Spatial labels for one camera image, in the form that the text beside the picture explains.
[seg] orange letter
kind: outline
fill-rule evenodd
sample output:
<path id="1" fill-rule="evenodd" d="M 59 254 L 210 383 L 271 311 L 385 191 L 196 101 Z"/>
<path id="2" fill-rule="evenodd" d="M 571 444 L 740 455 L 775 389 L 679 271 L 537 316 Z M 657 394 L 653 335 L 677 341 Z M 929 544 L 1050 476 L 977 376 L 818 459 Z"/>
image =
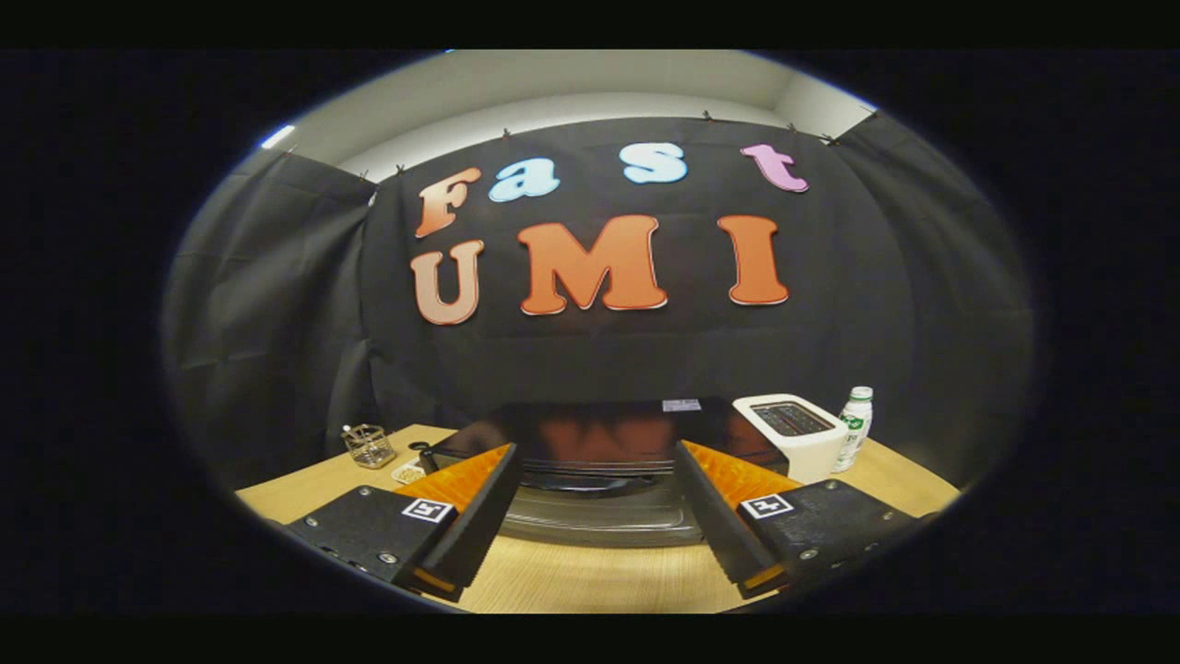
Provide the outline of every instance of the orange letter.
<path id="1" fill-rule="evenodd" d="M 418 296 L 418 310 L 422 317 L 434 324 L 458 324 L 471 317 L 479 305 L 479 271 L 476 269 L 476 255 L 484 250 L 484 242 L 472 239 L 455 244 L 451 257 L 458 263 L 459 296 L 450 304 L 439 298 L 439 263 L 441 251 L 422 254 L 409 261 L 414 270 L 414 294 Z"/>
<path id="2" fill-rule="evenodd" d="M 531 284 L 520 310 L 529 315 L 565 310 L 565 297 L 557 294 L 558 277 L 578 307 L 588 309 L 607 271 L 610 271 L 610 290 L 602 297 L 607 308 L 664 305 L 668 294 L 656 285 L 651 264 L 651 234 L 658 226 L 655 217 L 616 216 L 603 226 L 590 252 L 560 223 L 525 228 L 517 238 L 529 246 Z"/>
<path id="3" fill-rule="evenodd" d="M 452 208 L 461 205 L 467 199 L 467 185 L 464 182 L 477 179 L 479 179 L 479 169 L 468 167 L 422 189 L 418 193 L 422 199 L 422 223 L 414 231 L 414 237 L 426 237 L 435 230 L 451 225 L 451 222 L 454 221 L 454 213 L 447 211 L 447 203 Z"/>
<path id="4" fill-rule="evenodd" d="M 786 301 L 787 287 L 779 283 L 774 248 L 771 245 L 771 235 L 779 225 L 761 216 L 742 213 L 723 216 L 717 219 L 717 225 L 729 234 L 738 263 L 738 283 L 729 289 L 729 298 L 739 304 Z"/>

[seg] black curtain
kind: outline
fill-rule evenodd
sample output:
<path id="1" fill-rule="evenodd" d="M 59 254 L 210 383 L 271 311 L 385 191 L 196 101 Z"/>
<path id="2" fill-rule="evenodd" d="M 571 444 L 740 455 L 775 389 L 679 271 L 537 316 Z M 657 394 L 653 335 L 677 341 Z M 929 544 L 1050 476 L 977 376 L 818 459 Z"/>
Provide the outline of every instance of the black curtain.
<path id="1" fill-rule="evenodd" d="M 620 150 L 647 142 L 683 149 L 688 175 L 627 179 Z M 761 143 L 791 155 L 806 192 L 773 186 L 740 152 Z M 557 189 L 490 199 L 502 167 L 536 157 L 553 160 Z M 417 238 L 419 192 L 471 166 L 483 175 L 455 221 Z M 562 223 L 589 249 L 627 213 L 658 219 L 651 255 L 666 305 L 610 310 L 604 283 L 586 310 L 570 301 L 555 315 L 522 313 L 522 229 Z M 734 252 L 716 222 L 739 213 L 778 224 L 787 301 L 729 300 Z M 477 238 L 478 309 L 454 326 L 426 321 L 409 261 L 441 251 L 440 298 L 451 301 L 450 248 Z M 472 145 L 380 188 L 262 151 L 185 237 L 164 336 L 182 420 L 234 487 L 343 452 L 340 427 L 362 420 L 458 428 L 511 402 L 766 393 L 838 412 L 861 384 L 877 390 L 873 438 L 963 486 L 1030 408 L 1023 269 L 978 190 L 887 118 L 833 145 L 745 123 L 617 119 Z"/>
<path id="2" fill-rule="evenodd" d="M 166 370 L 196 452 L 234 488 L 339 454 L 343 425 L 378 416 L 356 280 L 375 190 L 260 150 L 181 243 L 163 307 Z"/>

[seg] white bottle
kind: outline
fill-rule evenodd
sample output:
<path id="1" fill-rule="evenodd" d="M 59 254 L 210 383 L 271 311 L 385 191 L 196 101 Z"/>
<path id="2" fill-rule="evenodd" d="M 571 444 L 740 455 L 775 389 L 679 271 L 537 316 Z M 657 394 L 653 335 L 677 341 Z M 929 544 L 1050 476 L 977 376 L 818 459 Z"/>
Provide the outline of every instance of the white bottle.
<path id="1" fill-rule="evenodd" d="M 835 458 L 835 466 L 832 473 L 844 473 L 852 468 L 852 462 L 860 452 L 860 446 L 865 445 L 868 438 L 868 426 L 873 423 L 873 389 L 853 388 L 848 395 L 848 403 L 840 412 L 840 420 L 848 426 L 848 438 L 840 447 L 840 454 Z"/>

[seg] sticker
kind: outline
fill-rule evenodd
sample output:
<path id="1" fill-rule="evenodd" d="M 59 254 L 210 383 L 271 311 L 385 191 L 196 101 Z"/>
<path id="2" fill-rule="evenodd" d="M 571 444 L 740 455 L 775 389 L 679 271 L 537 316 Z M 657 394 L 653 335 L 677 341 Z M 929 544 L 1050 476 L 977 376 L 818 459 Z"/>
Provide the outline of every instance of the sticker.
<path id="1" fill-rule="evenodd" d="M 789 502 L 778 494 L 771 494 L 760 499 L 743 500 L 741 501 L 741 506 L 745 507 L 746 512 L 749 512 L 750 517 L 754 519 L 766 519 L 767 517 L 774 517 L 775 514 L 782 514 L 784 512 L 791 512 L 794 509 Z"/>
<path id="2" fill-rule="evenodd" d="M 701 402 L 696 400 L 664 400 L 664 413 L 682 410 L 701 410 Z"/>
<path id="3" fill-rule="evenodd" d="M 418 499 L 409 504 L 409 507 L 402 509 L 401 513 L 406 517 L 413 517 L 414 519 L 421 519 L 422 521 L 431 521 L 438 524 L 442 520 L 447 512 L 453 509 L 454 506 L 448 502 L 437 502 L 433 500 Z"/>

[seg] wooden table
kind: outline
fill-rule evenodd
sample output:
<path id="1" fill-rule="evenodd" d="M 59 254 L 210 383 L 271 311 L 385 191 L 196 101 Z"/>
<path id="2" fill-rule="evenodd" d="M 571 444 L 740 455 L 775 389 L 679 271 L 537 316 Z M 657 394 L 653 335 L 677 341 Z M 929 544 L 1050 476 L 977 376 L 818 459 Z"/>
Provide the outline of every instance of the wooden table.
<path id="1" fill-rule="evenodd" d="M 398 458 L 385 468 L 360 468 L 341 454 L 237 497 L 262 517 L 289 524 L 361 485 L 401 487 L 391 473 L 417 458 L 407 446 L 433 445 L 453 433 L 407 427 L 388 435 Z M 943 509 L 958 497 L 933 473 L 872 440 L 865 441 L 851 469 L 833 478 L 911 517 Z M 704 544 L 595 548 L 499 535 L 460 601 L 435 601 L 476 613 L 715 613 L 766 597 L 741 599 Z"/>

